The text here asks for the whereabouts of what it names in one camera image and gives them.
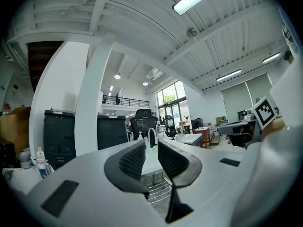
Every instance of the person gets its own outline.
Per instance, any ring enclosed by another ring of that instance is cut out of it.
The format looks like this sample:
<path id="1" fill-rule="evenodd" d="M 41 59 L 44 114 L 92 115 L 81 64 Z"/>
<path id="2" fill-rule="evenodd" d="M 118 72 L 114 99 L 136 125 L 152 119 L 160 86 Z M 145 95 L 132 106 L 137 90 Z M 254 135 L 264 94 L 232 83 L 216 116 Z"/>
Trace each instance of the person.
<path id="1" fill-rule="evenodd" d="M 115 96 L 115 98 L 116 98 L 116 104 L 119 105 L 120 104 L 120 99 L 119 99 L 119 94 L 118 93 Z"/>
<path id="2" fill-rule="evenodd" d="M 291 24 L 290 20 L 288 19 L 286 13 L 284 12 L 284 10 L 278 5 L 278 9 L 283 21 L 283 25 L 282 25 L 282 33 L 283 36 L 287 42 L 287 45 L 289 46 L 290 52 L 287 54 L 289 55 L 287 57 L 287 60 L 291 60 L 290 63 L 293 63 L 293 61 L 295 60 L 295 58 L 299 58 L 299 56 L 301 57 L 301 55 L 299 55 L 299 48 L 301 48 L 301 46 L 299 46 L 299 41 L 296 41 L 294 38 L 295 37 L 299 37 L 293 27 L 293 25 Z M 297 68 L 294 70 L 300 71 L 301 68 L 299 68 L 299 66 L 296 66 Z M 275 87 L 272 88 L 271 90 L 271 95 L 272 97 L 274 96 L 274 94 L 276 94 L 276 91 L 278 90 L 279 87 L 281 87 L 282 83 L 279 83 L 280 85 L 277 85 Z M 272 134 L 273 132 L 282 130 L 285 127 L 285 122 L 283 118 L 278 118 L 273 120 L 262 132 L 262 136 L 261 136 L 261 141 L 265 139 L 265 137 L 267 137 L 268 135 Z M 250 132 L 253 133 L 254 131 L 254 127 L 251 127 Z M 228 140 L 228 144 L 233 144 L 233 145 L 238 145 L 239 142 L 241 142 L 241 136 L 240 137 L 235 137 L 235 136 L 226 136 L 226 139 Z"/>

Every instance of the office chair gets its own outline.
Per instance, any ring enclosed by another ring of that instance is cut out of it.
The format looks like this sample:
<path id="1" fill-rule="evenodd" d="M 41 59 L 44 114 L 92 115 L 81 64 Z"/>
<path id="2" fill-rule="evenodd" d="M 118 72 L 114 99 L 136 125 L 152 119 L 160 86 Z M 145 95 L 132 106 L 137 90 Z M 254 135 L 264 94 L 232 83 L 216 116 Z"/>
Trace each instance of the office chair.
<path id="1" fill-rule="evenodd" d="M 154 116 L 148 117 L 134 117 L 131 118 L 131 126 L 134 132 L 134 140 L 137 140 L 139 137 L 139 132 L 142 132 L 142 137 L 148 136 L 148 130 L 154 128 L 156 130 L 158 118 Z M 150 144 L 151 148 L 155 145 L 155 136 L 154 132 L 150 131 Z"/>
<path id="2" fill-rule="evenodd" d="M 165 125 L 165 134 L 168 137 L 172 137 L 172 139 L 174 139 L 174 136 L 177 135 L 177 131 L 174 127 L 174 120 L 170 115 L 166 115 L 165 119 L 163 120 L 163 123 Z"/>
<path id="3" fill-rule="evenodd" d="M 136 112 L 136 117 L 152 117 L 151 109 L 138 109 Z"/>

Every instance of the ceiling light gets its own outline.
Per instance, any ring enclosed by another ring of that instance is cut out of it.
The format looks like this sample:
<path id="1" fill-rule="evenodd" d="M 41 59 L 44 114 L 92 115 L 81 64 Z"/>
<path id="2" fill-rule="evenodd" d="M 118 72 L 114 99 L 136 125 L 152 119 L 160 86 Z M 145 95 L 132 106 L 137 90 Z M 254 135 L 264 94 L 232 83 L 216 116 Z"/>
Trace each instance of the ceiling light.
<path id="1" fill-rule="evenodd" d="M 182 15 L 195 6 L 198 2 L 202 0 L 181 0 L 177 2 L 172 8 L 179 14 Z"/>
<path id="2" fill-rule="evenodd" d="M 225 75 L 225 76 L 223 76 L 223 77 L 217 78 L 217 81 L 221 81 L 221 80 L 223 80 L 223 79 L 225 79 L 225 78 L 231 77 L 231 76 L 233 76 L 233 75 L 235 75 L 235 74 L 238 74 L 238 73 L 240 73 L 240 72 L 241 72 L 241 69 L 239 69 L 239 70 L 237 70 L 237 71 L 234 71 L 234 72 L 232 72 L 232 73 L 229 73 L 229 74 L 227 74 L 227 75 Z"/>
<path id="3" fill-rule="evenodd" d="M 266 62 L 268 62 L 268 61 L 270 61 L 270 60 L 272 60 L 272 59 L 274 59 L 274 58 L 277 58 L 280 54 L 281 54 L 281 53 L 279 52 L 279 53 L 277 53 L 277 54 L 274 54 L 274 55 L 272 55 L 272 56 L 270 56 L 270 57 L 264 59 L 264 60 L 263 60 L 263 63 L 266 63 Z"/>

